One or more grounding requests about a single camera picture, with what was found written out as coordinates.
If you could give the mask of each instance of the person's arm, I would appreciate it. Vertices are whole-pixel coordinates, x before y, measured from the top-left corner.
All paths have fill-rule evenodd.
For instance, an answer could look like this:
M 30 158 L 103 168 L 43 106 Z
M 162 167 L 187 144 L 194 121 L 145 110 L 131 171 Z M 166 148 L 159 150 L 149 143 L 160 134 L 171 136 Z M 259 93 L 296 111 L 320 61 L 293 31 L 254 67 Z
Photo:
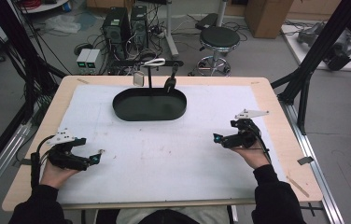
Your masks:
M 260 147 L 234 148 L 254 169 L 258 186 L 255 189 L 256 209 L 252 212 L 255 224 L 293 223 L 302 224 L 301 208 L 288 183 L 281 182 Z
M 56 202 L 57 193 L 63 183 L 77 172 L 63 170 L 47 161 L 39 185 L 33 189 L 27 202 L 15 207 L 9 224 L 64 224 L 63 209 Z

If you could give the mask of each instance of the black sleeve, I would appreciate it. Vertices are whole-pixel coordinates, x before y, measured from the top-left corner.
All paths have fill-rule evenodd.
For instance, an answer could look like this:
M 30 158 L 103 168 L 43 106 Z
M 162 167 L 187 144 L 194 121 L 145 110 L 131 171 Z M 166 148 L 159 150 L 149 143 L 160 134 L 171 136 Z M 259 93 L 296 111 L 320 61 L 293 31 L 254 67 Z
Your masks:
M 272 165 L 254 171 L 258 181 L 255 189 L 256 209 L 252 212 L 255 224 L 305 223 L 298 198 L 288 183 L 277 178 Z
M 9 224 L 64 224 L 63 209 L 56 202 L 57 193 L 53 187 L 36 186 L 27 202 L 15 207 Z

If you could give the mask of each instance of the metal rail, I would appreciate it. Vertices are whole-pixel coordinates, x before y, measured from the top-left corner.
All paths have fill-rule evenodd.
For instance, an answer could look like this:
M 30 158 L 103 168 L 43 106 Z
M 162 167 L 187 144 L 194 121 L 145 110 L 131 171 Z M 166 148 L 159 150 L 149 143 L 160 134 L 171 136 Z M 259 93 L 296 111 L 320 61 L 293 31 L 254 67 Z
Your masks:
M 344 219 L 342 218 L 341 212 L 339 211 L 335 199 L 333 198 L 332 193 L 330 192 L 330 187 L 328 186 L 328 183 L 321 171 L 321 168 L 318 164 L 318 160 L 316 159 L 315 152 L 313 151 L 312 146 L 310 145 L 309 139 L 307 138 L 307 135 L 302 133 L 301 129 L 298 127 L 298 114 L 295 110 L 295 107 L 293 105 L 286 105 L 283 102 L 280 102 L 280 105 L 282 106 L 284 113 L 288 118 L 288 122 L 292 128 L 292 131 L 298 139 L 304 156 L 310 156 L 314 159 L 314 161 L 310 163 L 310 166 L 312 167 L 313 173 L 316 177 L 316 181 L 321 188 L 321 192 L 323 193 L 323 200 L 321 202 L 327 214 L 329 222 L 331 224 L 344 224 Z
M 0 154 L 0 177 L 8 168 L 9 163 L 12 161 L 15 153 L 18 151 L 21 144 L 24 142 L 24 139 L 27 137 L 28 133 L 31 130 L 31 121 L 27 122 L 27 124 L 20 125 L 17 131 L 10 138 L 6 147 Z

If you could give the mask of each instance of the cardboard box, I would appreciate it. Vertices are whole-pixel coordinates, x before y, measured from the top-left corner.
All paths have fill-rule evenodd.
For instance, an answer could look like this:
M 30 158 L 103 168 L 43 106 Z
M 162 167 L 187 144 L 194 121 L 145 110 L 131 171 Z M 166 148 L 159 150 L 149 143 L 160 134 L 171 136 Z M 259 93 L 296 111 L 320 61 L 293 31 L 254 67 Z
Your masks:
M 225 8 L 225 15 L 227 16 L 244 16 L 246 4 L 237 4 L 233 1 L 228 1 Z
M 127 7 L 131 10 L 134 0 L 86 0 L 86 6 L 92 8 Z
M 256 38 L 278 36 L 294 0 L 250 0 L 245 20 L 251 34 Z
M 330 18 L 341 0 L 303 0 L 294 1 L 288 19 L 324 21 Z

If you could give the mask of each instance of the stool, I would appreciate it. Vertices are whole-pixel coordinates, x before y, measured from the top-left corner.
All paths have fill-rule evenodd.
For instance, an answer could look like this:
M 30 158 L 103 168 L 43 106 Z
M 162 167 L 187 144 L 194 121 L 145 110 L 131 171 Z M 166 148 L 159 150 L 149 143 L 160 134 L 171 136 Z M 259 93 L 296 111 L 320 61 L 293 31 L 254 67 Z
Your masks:
M 202 30 L 200 42 L 203 49 L 214 51 L 213 56 L 202 58 L 196 66 L 197 71 L 202 76 L 213 76 L 219 72 L 225 77 L 231 74 L 231 65 L 223 58 L 219 58 L 220 53 L 228 53 L 236 49 L 240 43 L 240 36 L 233 30 L 225 27 L 212 26 Z

